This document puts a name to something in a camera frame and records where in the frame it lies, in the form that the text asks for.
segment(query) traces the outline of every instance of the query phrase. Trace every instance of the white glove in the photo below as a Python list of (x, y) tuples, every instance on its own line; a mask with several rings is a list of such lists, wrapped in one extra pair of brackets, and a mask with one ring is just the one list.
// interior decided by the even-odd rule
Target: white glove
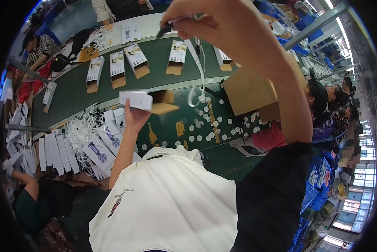
[(14, 167), (8, 159), (5, 159), (4, 163), (2, 163), (2, 168), (5, 170), (8, 177), (12, 177), (12, 171), (14, 170)]

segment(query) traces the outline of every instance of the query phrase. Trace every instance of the striped shirt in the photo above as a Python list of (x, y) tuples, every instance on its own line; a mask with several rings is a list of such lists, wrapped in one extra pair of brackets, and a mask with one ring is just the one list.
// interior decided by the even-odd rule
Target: striped shirt
[(59, 50), (60, 47), (57, 46), (54, 40), (50, 38), (48, 35), (43, 34), (42, 36), (37, 36), (36, 50), (32, 50), (28, 53), (28, 60), (26, 61), (26, 66), (31, 67), (40, 56), (47, 55), (47, 59), (36, 68), (38, 69), (44, 63), (46, 63), (51, 57), (53, 57)]

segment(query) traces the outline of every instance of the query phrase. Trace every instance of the fan image on box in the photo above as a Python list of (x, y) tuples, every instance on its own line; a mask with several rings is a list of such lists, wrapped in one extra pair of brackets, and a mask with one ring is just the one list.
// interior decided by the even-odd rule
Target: fan image on box
[(107, 136), (110, 138), (110, 140), (111, 140), (111, 144), (112, 144), (115, 148), (118, 148), (118, 147), (120, 146), (120, 144), (121, 144), (120, 139), (115, 138), (114, 135), (112, 135), (112, 134), (110, 133), (110, 131), (109, 131), (109, 127), (106, 127), (105, 130), (106, 130), (106, 135), (107, 135)]
[(93, 152), (97, 155), (97, 159), (98, 159), (100, 162), (104, 163), (104, 162), (107, 161), (107, 156), (106, 156), (106, 154), (104, 154), (103, 152), (100, 152), (100, 151), (96, 148), (95, 144), (93, 144), (93, 142), (90, 142), (89, 145), (88, 145), (88, 147), (91, 148), (91, 149), (93, 150)]

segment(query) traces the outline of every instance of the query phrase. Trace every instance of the green shirt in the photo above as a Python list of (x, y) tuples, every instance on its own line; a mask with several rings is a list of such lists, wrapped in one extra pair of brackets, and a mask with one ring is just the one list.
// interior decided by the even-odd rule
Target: green shirt
[(50, 207), (40, 196), (37, 202), (23, 189), (14, 203), (14, 212), (20, 226), (33, 234), (50, 220)]

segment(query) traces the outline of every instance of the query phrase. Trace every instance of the white t-shirt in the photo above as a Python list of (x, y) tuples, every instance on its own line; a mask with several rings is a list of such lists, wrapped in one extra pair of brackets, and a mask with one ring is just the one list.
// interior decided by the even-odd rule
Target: white t-shirt
[(198, 150), (152, 148), (120, 173), (89, 241), (95, 252), (230, 251), (237, 218), (235, 181), (206, 171)]

